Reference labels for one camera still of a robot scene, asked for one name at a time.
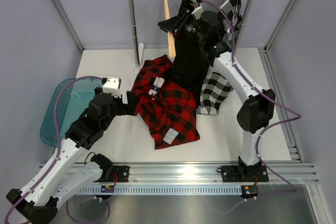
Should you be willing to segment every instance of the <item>white label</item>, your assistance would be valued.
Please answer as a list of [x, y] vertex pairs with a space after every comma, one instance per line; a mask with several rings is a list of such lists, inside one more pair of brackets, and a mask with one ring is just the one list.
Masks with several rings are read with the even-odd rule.
[[148, 94], [150, 94], [150, 95], [156, 95], [159, 92], [160, 87], [162, 87], [163, 83], [164, 83], [164, 79], [157, 77], [155, 79], [152, 87], [151, 87], [151, 90], [148, 92]]
[[166, 135], [164, 136], [163, 141], [165, 141], [168, 144], [171, 144], [178, 134], [179, 133], [176, 130], [174, 130], [173, 128], [170, 128], [168, 132], [166, 133]]

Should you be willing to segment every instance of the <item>red and black checkered shirt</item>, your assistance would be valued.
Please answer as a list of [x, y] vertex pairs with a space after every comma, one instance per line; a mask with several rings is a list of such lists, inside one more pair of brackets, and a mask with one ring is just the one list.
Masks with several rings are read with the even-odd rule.
[[[155, 149], [200, 139], [196, 130], [196, 100], [193, 94], [165, 78], [167, 70], [172, 66], [167, 55], [146, 60], [132, 88], [138, 102], [135, 115], [140, 113], [149, 126]], [[165, 81], [156, 95], [149, 95], [156, 77], [164, 78]], [[163, 140], [170, 128], [178, 132], [171, 144]]]

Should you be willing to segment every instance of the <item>purple cable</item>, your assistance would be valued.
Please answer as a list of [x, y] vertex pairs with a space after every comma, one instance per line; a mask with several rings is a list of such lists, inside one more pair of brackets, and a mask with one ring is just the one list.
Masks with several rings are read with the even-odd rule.
[[[232, 27], [232, 24], [231, 24], [231, 21], [229, 20], [229, 18], [226, 16], [226, 14], [222, 11], [222, 9], [220, 9], [218, 6], [216, 6], [215, 4], [209, 2], [209, 1], [206, 1], [206, 0], [203, 0], [204, 3], [207, 3], [207, 4], [210, 4], [212, 5], [213, 7], [215, 7], [223, 16], [224, 18], [226, 19], [226, 21], [228, 22], [229, 26], [230, 26], [230, 30], [231, 30], [231, 35], [232, 35], [232, 53], [231, 53], [231, 61], [232, 63], [235, 62], [235, 33], [234, 33], [234, 29]], [[238, 73], [241, 75], [241, 77], [251, 86], [251, 88], [253, 88], [255, 91], [257, 91], [262, 97], [264, 97], [265, 99], [267, 99], [268, 101], [270, 101], [271, 103], [293, 113], [294, 115], [296, 115], [295, 118], [291, 118], [291, 119], [287, 119], [287, 120], [283, 120], [283, 121], [280, 121], [280, 122], [277, 122], [277, 123], [274, 123], [274, 124], [271, 124], [269, 126], [267, 126], [266, 128], [264, 128], [260, 135], [258, 136], [257, 138], [257, 143], [256, 143], [256, 154], [259, 158], [259, 160], [261, 161], [261, 163], [267, 168], [269, 169], [273, 174], [275, 174], [276, 176], [278, 176], [279, 178], [281, 178], [284, 182], [286, 182], [288, 185], [290, 185], [291, 187], [293, 187], [294, 189], [293, 190], [284, 190], [284, 191], [278, 191], [278, 192], [290, 192], [290, 191], [296, 191], [296, 186], [293, 185], [290, 181], [288, 181], [287, 179], [285, 179], [284, 177], [282, 177], [280, 174], [276, 173], [273, 169], [271, 169], [266, 163], [265, 161], [260, 157], [259, 155], [259, 150], [258, 150], [258, 146], [259, 146], [259, 142], [260, 142], [260, 139], [262, 137], [262, 135], [270, 128], [276, 126], [276, 125], [279, 125], [279, 124], [283, 124], [283, 123], [288, 123], [288, 122], [291, 122], [291, 121], [295, 121], [297, 119], [300, 119], [302, 116], [300, 113], [278, 103], [277, 101], [271, 99], [270, 97], [268, 97], [267, 95], [265, 95], [262, 91], [260, 91], [259, 89], [257, 89], [256, 87], [254, 87], [254, 85], [248, 80], [248, 78], [242, 73], [242, 71], [237, 67], [236, 64], [233, 64], [233, 66], [235, 67], [235, 69], [238, 71]], [[269, 194], [265, 194], [265, 195], [261, 195], [259, 196], [260, 197], [265, 197], [265, 196], [268, 196], [268, 195], [272, 195], [272, 194], [275, 194], [277, 192], [273, 192], [273, 193], [269, 193]]]
[[[60, 152], [61, 152], [61, 136], [59, 134], [59, 130], [58, 130], [58, 123], [57, 123], [57, 106], [59, 103], [59, 100], [62, 96], [62, 94], [66, 91], [66, 89], [74, 84], [76, 81], [79, 80], [83, 80], [83, 79], [98, 79], [101, 80], [100, 77], [97, 76], [84, 76], [84, 77], [80, 77], [77, 78], [75, 80], [70, 81], [68, 84], [66, 84], [66, 86], [61, 90], [61, 92], [59, 93], [56, 102], [55, 102], [55, 107], [54, 107], [54, 123], [55, 123], [55, 129], [56, 129], [56, 137], [57, 137], [57, 153], [56, 153], [56, 158], [59, 158]], [[14, 205], [12, 205], [12, 207], [9, 209], [8, 213], [5, 216], [5, 224], [10, 224], [8, 219], [9, 216], [11, 215], [11, 213], [14, 211], [14, 209], [27, 197], [28, 194], [30, 194], [31, 191], [33, 191], [41, 182], [42, 180], [50, 173], [50, 171], [52, 170], [52, 168], [55, 166], [56, 164], [56, 159], [54, 159], [54, 161], [52, 162], [52, 164], [49, 166], [49, 168], [46, 170], [46, 172], [41, 176], [41, 178], [36, 181], [36, 183], [30, 188], [30, 191], [26, 192], [17, 202], [15, 202]]]
[[73, 222], [78, 223], [78, 224], [94, 224], [94, 223], [97, 223], [98, 221], [100, 221], [100, 220], [104, 217], [104, 215], [105, 215], [105, 213], [106, 213], [106, 210], [107, 210], [108, 207], [109, 207], [109, 204], [108, 204], [105, 200], [103, 200], [103, 202], [105, 203], [105, 209], [104, 209], [104, 212], [101, 214], [101, 216], [100, 216], [97, 220], [95, 220], [95, 221], [93, 221], [93, 222], [82, 222], [82, 221], [76, 220], [74, 217], [72, 217], [71, 214], [70, 214], [70, 211], [69, 211], [69, 201], [66, 202], [67, 215], [69, 216], [69, 218], [70, 218]]

